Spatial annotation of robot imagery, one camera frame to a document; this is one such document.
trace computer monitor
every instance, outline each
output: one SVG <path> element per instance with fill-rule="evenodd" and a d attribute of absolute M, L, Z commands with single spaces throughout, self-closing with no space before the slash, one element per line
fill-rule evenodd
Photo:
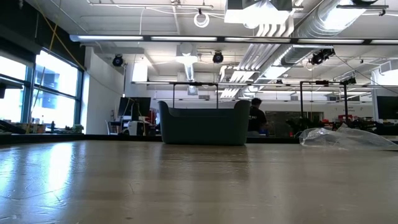
<path fill-rule="evenodd" d="M 150 97 L 120 97 L 119 116 L 131 116 L 137 121 L 139 116 L 148 116 Z"/>
<path fill-rule="evenodd" d="M 398 119 L 398 97 L 378 96 L 379 119 Z"/>

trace person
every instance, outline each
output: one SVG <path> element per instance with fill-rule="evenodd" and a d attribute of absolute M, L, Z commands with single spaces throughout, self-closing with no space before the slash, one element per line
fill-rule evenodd
<path fill-rule="evenodd" d="M 259 108 L 262 101 L 259 98 L 254 98 L 251 101 L 249 114 L 248 136 L 256 137 L 260 135 L 260 130 L 267 124 L 266 115 Z"/>

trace plastic bag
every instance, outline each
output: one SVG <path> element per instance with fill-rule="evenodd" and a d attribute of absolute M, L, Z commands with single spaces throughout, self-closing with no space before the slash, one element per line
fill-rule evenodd
<path fill-rule="evenodd" d="M 398 145 L 384 137 L 367 131 L 342 126 L 337 131 L 312 128 L 299 137 L 303 146 L 333 147 L 336 149 L 383 149 L 398 150 Z"/>

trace wooden table surface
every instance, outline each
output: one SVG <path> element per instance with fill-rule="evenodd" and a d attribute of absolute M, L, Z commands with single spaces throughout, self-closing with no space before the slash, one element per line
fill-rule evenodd
<path fill-rule="evenodd" d="M 0 147 L 0 223 L 397 223 L 398 152 L 76 141 Z"/>

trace chair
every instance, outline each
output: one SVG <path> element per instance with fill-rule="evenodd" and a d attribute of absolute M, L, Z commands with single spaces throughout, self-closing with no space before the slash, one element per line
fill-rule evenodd
<path fill-rule="evenodd" d="M 108 131 L 108 135 L 118 135 L 117 133 L 112 132 L 112 126 L 109 121 L 105 120 L 105 123 L 106 123 L 106 130 Z"/>
<path fill-rule="evenodd" d="M 162 140 L 167 144 L 241 146 L 248 134 L 250 102 L 233 109 L 176 109 L 159 102 Z"/>

